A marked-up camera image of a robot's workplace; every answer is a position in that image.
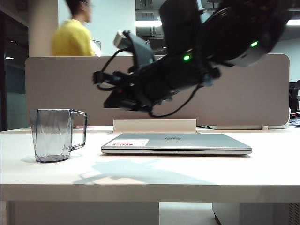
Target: laptop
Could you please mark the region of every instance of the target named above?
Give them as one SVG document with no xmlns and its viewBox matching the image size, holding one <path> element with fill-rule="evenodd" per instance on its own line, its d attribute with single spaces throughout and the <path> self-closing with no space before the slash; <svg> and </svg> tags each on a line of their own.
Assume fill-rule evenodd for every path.
<svg viewBox="0 0 300 225">
<path fill-rule="evenodd" d="M 121 134 L 101 147 L 107 154 L 246 155 L 252 148 L 224 134 Z"/>
</svg>

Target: person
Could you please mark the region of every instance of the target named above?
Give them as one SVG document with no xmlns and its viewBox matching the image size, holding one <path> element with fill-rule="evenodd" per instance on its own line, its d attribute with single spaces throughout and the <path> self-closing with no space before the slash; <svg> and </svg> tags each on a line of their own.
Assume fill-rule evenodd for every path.
<svg viewBox="0 0 300 225">
<path fill-rule="evenodd" d="M 91 19 L 90 0 L 66 0 L 72 18 L 65 21 L 52 38 L 53 56 L 94 56 L 90 31 L 84 27 Z"/>
</svg>

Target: mug handle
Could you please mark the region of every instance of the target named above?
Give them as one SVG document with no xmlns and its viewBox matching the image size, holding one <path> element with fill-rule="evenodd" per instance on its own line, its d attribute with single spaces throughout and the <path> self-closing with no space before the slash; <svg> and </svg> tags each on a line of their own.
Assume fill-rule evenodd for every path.
<svg viewBox="0 0 300 225">
<path fill-rule="evenodd" d="M 83 142 L 82 142 L 82 144 L 72 146 L 71 151 L 74 151 L 76 149 L 79 149 L 79 148 L 82 148 L 82 147 L 85 146 L 85 137 L 86 137 L 86 128 L 87 128 L 87 122 L 88 122 L 88 115 L 85 112 L 81 112 L 79 110 L 74 110 L 74 109 L 71 110 L 71 113 L 77 113 L 77 114 L 80 114 L 80 115 L 84 116 Z"/>
</svg>

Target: white desk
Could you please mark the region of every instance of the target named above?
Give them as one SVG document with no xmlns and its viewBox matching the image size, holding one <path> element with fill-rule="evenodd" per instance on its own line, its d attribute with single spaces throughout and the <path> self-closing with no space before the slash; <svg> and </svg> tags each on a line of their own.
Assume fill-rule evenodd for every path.
<svg viewBox="0 0 300 225">
<path fill-rule="evenodd" d="M 84 148 L 54 164 L 35 161 L 29 130 L 0 133 L 1 200 L 123 202 L 137 209 L 142 204 L 157 208 L 158 202 L 300 202 L 299 128 L 202 131 L 221 132 L 252 146 L 248 157 L 103 155 L 101 145 L 117 136 L 111 129 L 91 129 Z M 80 131 L 74 135 L 81 138 Z"/>
</svg>

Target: robotic arm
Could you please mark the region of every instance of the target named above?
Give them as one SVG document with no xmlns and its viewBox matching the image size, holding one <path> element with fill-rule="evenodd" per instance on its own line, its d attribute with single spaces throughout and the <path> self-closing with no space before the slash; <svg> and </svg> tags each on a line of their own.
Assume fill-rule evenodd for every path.
<svg viewBox="0 0 300 225">
<path fill-rule="evenodd" d="M 205 22 L 197 0 L 167 0 L 160 8 L 167 55 L 154 59 L 150 45 L 129 31 L 118 33 L 120 49 L 101 71 L 94 84 L 112 91 L 105 108 L 147 112 L 165 117 L 185 106 L 204 86 L 211 86 L 221 73 L 218 65 L 246 67 L 269 53 L 291 18 L 293 0 L 223 0 Z M 122 51 L 133 54 L 128 74 L 105 69 Z M 191 97 L 174 112 L 156 116 L 153 107 L 180 91 L 195 86 Z"/>
</svg>

